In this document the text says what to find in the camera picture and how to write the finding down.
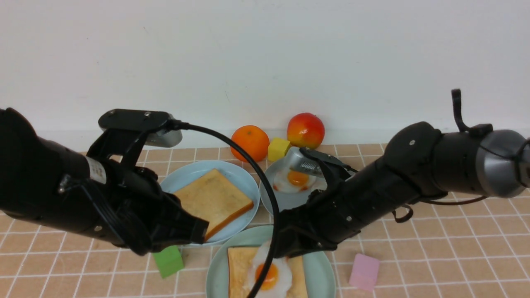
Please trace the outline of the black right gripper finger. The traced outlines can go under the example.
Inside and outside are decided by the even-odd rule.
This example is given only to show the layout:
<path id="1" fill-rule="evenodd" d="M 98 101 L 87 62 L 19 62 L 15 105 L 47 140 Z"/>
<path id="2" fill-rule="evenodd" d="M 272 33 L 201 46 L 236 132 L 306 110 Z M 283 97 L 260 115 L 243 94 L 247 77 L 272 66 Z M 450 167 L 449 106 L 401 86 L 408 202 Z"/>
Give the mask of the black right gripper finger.
<path id="1" fill-rule="evenodd" d="M 273 257 L 295 258 L 308 253 L 334 251 L 336 244 L 317 232 L 307 207 L 285 209 L 275 217 L 277 241 Z"/>

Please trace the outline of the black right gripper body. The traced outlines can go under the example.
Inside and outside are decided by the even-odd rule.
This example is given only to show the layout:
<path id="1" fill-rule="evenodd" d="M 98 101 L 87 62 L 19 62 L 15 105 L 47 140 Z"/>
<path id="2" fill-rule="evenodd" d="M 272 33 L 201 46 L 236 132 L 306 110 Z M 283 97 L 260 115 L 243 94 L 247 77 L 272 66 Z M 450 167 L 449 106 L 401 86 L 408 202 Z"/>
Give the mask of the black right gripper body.
<path id="1" fill-rule="evenodd" d="M 394 211 L 394 158 L 387 151 L 354 175 L 346 164 L 320 151 L 300 148 L 320 166 L 327 188 L 313 191 L 307 207 L 314 228 L 339 245 Z"/>

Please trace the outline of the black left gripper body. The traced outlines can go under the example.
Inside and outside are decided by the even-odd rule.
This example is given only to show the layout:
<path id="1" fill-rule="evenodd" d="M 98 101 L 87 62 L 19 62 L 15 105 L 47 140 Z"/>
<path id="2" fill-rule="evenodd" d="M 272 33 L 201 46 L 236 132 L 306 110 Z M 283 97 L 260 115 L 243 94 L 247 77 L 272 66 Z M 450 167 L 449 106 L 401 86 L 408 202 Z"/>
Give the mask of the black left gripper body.
<path id="1" fill-rule="evenodd" d="M 88 157 L 106 164 L 108 181 L 105 190 L 88 182 L 83 190 L 115 234 L 114 244 L 140 256 L 190 244 L 180 200 L 161 189 L 154 171 L 137 166 L 149 134 L 162 128 L 186 130 L 189 124 L 160 111 L 113 109 L 98 125 L 104 133 Z"/>

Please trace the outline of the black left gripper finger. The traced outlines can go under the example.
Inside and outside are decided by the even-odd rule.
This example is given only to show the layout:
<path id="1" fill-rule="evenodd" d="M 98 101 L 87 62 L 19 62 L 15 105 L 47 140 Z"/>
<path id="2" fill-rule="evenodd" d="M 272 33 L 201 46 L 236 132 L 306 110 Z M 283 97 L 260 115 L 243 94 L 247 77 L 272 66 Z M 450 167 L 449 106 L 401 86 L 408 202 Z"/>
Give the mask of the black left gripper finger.
<path id="1" fill-rule="evenodd" d="M 205 242 L 205 237 L 209 227 L 208 211 L 205 206 L 182 203 L 184 210 L 184 222 L 189 234 L 189 242 L 193 244 L 202 245 Z"/>

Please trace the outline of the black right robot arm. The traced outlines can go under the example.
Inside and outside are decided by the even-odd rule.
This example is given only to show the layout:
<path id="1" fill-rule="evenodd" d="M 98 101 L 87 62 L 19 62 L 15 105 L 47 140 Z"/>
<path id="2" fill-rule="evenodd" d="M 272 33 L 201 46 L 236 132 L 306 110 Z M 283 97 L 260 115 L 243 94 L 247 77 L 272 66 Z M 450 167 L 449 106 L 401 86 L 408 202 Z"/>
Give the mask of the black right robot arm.
<path id="1" fill-rule="evenodd" d="M 356 171 L 332 155 L 309 148 L 292 148 L 288 168 L 323 178 L 325 190 L 309 194 L 307 202 L 280 211 L 273 228 L 273 256 L 297 257 L 333 251 L 385 215 L 411 205 L 443 205 L 449 192 L 477 195 L 467 204 L 488 197 L 513 198 L 529 187 L 529 139 L 491 124 L 466 126 L 461 91 L 452 90 L 458 132 L 443 133 L 425 121 L 400 130 L 376 161 Z"/>

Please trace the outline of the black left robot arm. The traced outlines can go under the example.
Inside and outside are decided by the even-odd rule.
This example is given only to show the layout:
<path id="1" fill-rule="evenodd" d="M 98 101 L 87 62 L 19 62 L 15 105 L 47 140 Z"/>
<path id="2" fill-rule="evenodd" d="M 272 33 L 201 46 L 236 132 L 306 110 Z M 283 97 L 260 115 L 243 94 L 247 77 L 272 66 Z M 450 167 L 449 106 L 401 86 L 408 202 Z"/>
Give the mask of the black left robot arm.
<path id="1" fill-rule="evenodd" d="M 144 145 L 180 142 L 179 122 L 161 111 L 114 109 L 98 124 L 104 132 L 83 155 L 38 137 L 23 115 L 2 109 L 1 211 L 139 256 L 204 243 L 208 222 L 137 165 Z"/>

